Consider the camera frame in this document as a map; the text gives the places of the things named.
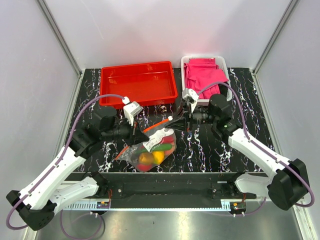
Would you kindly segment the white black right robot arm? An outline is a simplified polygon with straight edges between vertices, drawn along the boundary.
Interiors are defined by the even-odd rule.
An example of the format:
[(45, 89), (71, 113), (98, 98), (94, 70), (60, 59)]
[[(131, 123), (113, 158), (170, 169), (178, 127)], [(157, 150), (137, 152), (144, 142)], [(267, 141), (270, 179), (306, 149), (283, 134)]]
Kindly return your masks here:
[(280, 209), (288, 210), (307, 194), (315, 201), (306, 165), (300, 159), (290, 160), (271, 150), (247, 132), (231, 113), (226, 97), (214, 94), (207, 106), (198, 106), (198, 95), (187, 89), (182, 95), (178, 114), (167, 128), (189, 132), (194, 125), (210, 125), (214, 137), (235, 149), (258, 165), (266, 176), (239, 173), (227, 185), (228, 195), (243, 194), (268, 197)]

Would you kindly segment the clear zip top bag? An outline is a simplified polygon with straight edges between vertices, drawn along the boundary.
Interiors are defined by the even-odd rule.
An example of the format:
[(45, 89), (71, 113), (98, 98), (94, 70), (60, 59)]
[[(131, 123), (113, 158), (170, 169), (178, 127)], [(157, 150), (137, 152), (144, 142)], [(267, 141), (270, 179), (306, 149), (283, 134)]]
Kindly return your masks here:
[(177, 148), (175, 131), (165, 127), (172, 120), (173, 117), (169, 116), (145, 129), (143, 133), (149, 140), (126, 146), (115, 159), (128, 162), (142, 173), (159, 166)]

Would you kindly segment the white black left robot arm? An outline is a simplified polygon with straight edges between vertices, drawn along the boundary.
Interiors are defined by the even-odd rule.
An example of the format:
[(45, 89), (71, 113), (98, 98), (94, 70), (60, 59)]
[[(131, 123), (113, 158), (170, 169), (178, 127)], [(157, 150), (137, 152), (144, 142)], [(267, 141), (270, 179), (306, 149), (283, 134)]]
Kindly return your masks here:
[(107, 106), (93, 113), (92, 119), (79, 129), (72, 128), (65, 146), (43, 172), (22, 190), (11, 190), (6, 199), (27, 227), (34, 231), (44, 228), (65, 207), (87, 197), (103, 198), (108, 194), (109, 181), (98, 172), (90, 173), (64, 189), (61, 183), (94, 153), (104, 142), (124, 140), (128, 146), (149, 140), (139, 128), (136, 116), (142, 111), (137, 102), (123, 107), (124, 118)]

